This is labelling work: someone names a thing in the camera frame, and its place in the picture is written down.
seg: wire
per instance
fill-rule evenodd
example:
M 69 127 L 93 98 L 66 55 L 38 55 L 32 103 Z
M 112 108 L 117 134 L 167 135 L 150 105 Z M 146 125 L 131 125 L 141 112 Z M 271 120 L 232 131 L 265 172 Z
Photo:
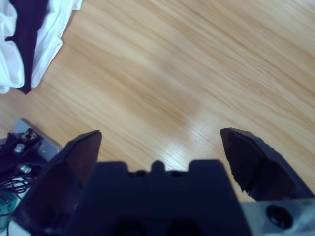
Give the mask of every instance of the wire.
M 11 223 L 11 221 L 9 220 L 8 226 L 6 227 L 6 236 L 10 236 L 10 233 L 9 233 L 9 226 L 10 226 L 10 223 Z
M 22 200 L 22 198 L 20 197 L 19 194 L 16 193 L 15 196 L 16 196 L 18 199 Z
M 0 215 L 0 217 L 4 217 L 4 216 L 9 216 L 11 214 L 3 214 L 3 215 Z
M 0 183 L 0 191 L 5 190 L 15 194 L 21 194 L 31 186 L 34 177 L 31 175 L 12 176 Z

